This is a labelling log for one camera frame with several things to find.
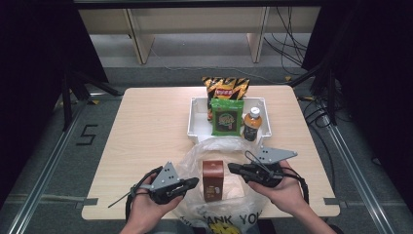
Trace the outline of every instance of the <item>wooden table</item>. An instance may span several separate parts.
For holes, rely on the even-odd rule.
[[[94,176],[85,206],[84,219],[124,219],[125,202],[107,207],[127,193],[131,186],[167,161],[177,165],[194,143],[188,138],[192,97],[206,97],[205,87],[134,88],[125,92],[109,139]],[[298,156],[289,159],[291,167],[306,179],[310,205],[319,216],[336,216],[340,209],[324,203],[334,198],[324,167],[289,86],[250,86],[247,96],[264,98],[273,135],[264,141],[268,147],[289,149]],[[289,216],[268,203],[261,218]],[[168,213],[164,218],[177,218]]]

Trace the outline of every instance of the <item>plastic bottle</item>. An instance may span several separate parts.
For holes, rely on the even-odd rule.
[[[257,139],[258,129],[262,124],[260,110],[258,107],[252,107],[248,114],[244,117],[243,137],[249,141]]]

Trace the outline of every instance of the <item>human hand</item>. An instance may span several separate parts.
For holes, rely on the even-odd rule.
[[[142,184],[151,184],[157,174],[147,177]],[[136,194],[147,193],[148,190],[138,188]],[[169,203],[158,205],[149,197],[149,194],[139,194],[133,198],[131,214],[121,234],[141,234],[152,230],[161,218],[171,210],[175,209],[182,201],[183,196],[172,199]]]
[[[291,168],[286,161],[280,161],[282,168]],[[283,169],[285,174],[291,174],[290,170]],[[250,181],[248,185],[257,193],[268,197],[281,211],[295,215],[300,209],[308,206],[304,201],[298,180],[284,177],[274,188],[265,187],[259,183]]]

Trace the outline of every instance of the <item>white plastic bag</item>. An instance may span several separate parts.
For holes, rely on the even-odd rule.
[[[241,137],[221,136],[196,144],[175,166],[180,177],[198,177],[197,187],[186,193],[185,199],[173,212],[185,224],[204,227],[212,233],[242,234],[254,225],[268,198],[253,191],[239,175],[229,172],[228,163],[250,163],[244,156],[254,154],[258,146]],[[206,203],[203,193],[203,161],[224,162],[224,186],[221,201]]]

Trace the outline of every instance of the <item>bottle cap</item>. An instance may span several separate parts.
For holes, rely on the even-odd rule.
[[[259,117],[259,108],[258,107],[252,107],[251,111],[249,112],[249,115],[252,118],[258,118]]]

